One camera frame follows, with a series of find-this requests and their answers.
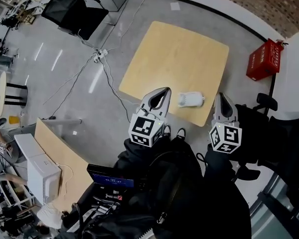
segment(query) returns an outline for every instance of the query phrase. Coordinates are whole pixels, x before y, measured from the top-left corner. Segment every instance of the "sneaker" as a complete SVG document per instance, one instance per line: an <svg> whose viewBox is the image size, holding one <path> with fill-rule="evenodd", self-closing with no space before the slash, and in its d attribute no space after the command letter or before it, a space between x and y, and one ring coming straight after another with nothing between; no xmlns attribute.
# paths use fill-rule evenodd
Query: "sneaker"
<svg viewBox="0 0 299 239"><path fill-rule="evenodd" d="M181 128L180 130L178 130L176 137L180 138L182 140L185 140L186 130L184 128Z"/></svg>
<svg viewBox="0 0 299 239"><path fill-rule="evenodd" d="M168 136L168 137L170 137L170 125L166 125L165 126L165 129L164 129L164 132L163 132L162 136Z"/></svg>

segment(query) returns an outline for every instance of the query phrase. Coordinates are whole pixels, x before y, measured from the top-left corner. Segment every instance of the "concrete floor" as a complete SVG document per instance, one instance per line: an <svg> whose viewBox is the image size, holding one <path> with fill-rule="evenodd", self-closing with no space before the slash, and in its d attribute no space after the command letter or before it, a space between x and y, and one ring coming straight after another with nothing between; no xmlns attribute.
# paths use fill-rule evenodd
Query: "concrete floor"
<svg viewBox="0 0 299 239"><path fill-rule="evenodd" d="M141 2L142 0L128 0L117 26L103 48L111 49L118 46L119 37L130 25ZM227 94L235 103L255 106L257 93L269 92L271 78L254 82L246 77L246 69L250 53L263 42L237 24L193 5L179 2L180 10L171 10L171 2L175 1L145 0L135 16L134 23L122 39L121 47L107 55L114 77L114 88L118 89L150 24L158 20L201 33L228 45L229 56L219 91ZM104 39L109 30L106 24L100 26L96 32L101 35L98 38ZM18 31L10 32L7 45L11 51L19 49L19 58L11 68L10 82L25 84L27 80L29 89L28 104L23 110L25 116L21 119L22 125L34 123L37 117L48 118L54 113L72 87L74 79L45 105L43 103L67 79L79 72L93 53L93 50L83 45L79 38L61 32L54 23L42 17L37 18L32 26L22 25ZM57 57L59 59L52 71ZM102 64L93 61L86 66L71 94L55 115L59 119L82 118L83 123L80 126L64 127L62 136L88 162L112 166L118 154L124 151L123 141L128 138L129 123L125 110L113 95L103 71L95 88L91 87L101 67ZM139 102L123 93L120 95L134 103ZM131 117L137 106L128 102L125 102L125 106ZM6 106L3 116L18 115L20 112L19 107ZM175 136L180 127L186 128L186 140L191 144L193 151L205 153L211 115L204 127L195 126L170 114L167 115L167 121L171 125L172 136Z"/></svg>

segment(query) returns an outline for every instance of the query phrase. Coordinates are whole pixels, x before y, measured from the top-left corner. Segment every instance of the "red box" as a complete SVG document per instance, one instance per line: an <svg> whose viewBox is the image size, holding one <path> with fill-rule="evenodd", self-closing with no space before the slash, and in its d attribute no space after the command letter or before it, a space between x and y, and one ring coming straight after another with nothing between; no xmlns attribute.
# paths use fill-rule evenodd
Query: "red box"
<svg viewBox="0 0 299 239"><path fill-rule="evenodd" d="M283 49L280 43L268 39L267 42L250 54L246 75L254 81L258 81L278 73L280 69L280 52Z"/></svg>

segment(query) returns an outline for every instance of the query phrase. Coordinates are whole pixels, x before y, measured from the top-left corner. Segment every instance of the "round table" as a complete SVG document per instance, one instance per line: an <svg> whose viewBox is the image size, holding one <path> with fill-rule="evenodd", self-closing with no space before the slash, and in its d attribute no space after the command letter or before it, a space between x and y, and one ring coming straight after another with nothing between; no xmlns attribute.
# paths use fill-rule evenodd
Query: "round table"
<svg viewBox="0 0 299 239"><path fill-rule="evenodd" d="M20 89L19 97L5 95L5 90L7 87ZM0 117L3 113L4 105L21 106L22 108L24 108L26 105L26 102L27 102L27 96L28 96L27 86L7 83L6 82L6 72L1 73L1 75L0 75ZM6 99L20 100L20 102L6 101Z"/></svg>

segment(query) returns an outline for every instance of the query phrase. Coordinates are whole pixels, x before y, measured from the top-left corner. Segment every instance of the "blue screen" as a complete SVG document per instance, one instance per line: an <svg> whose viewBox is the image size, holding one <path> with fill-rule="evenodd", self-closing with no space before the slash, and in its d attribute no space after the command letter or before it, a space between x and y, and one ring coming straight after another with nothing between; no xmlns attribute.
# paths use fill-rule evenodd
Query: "blue screen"
<svg viewBox="0 0 299 239"><path fill-rule="evenodd" d="M93 180L95 183L102 184L102 185L125 187L125 188L134 187L134 180L130 180L130 179L114 178L114 177L108 177L99 174L93 174Z"/></svg>

